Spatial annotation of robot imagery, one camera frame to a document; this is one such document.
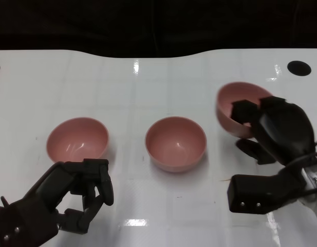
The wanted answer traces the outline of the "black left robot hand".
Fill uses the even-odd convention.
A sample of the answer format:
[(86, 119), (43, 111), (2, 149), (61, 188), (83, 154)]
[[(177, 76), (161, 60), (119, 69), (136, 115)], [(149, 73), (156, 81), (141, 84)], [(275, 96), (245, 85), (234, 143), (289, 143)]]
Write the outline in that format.
[[(109, 161), (86, 158), (81, 162), (55, 163), (26, 193), (40, 197), (54, 216), (59, 229), (86, 234), (89, 225), (103, 204), (114, 203), (114, 190), (108, 173)], [(57, 206), (67, 193), (82, 197), (83, 210), (66, 209), (63, 214)]]

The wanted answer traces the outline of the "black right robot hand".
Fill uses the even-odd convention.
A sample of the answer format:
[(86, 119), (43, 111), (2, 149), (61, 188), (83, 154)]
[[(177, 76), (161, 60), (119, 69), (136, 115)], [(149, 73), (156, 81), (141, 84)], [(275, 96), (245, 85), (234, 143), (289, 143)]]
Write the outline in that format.
[(302, 108), (284, 98), (269, 96), (259, 104), (248, 100), (232, 103), (232, 120), (249, 124), (249, 137), (241, 138), (236, 146), (257, 160), (259, 165), (279, 162), (286, 166), (293, 160), (315, 153), (314, 131)]

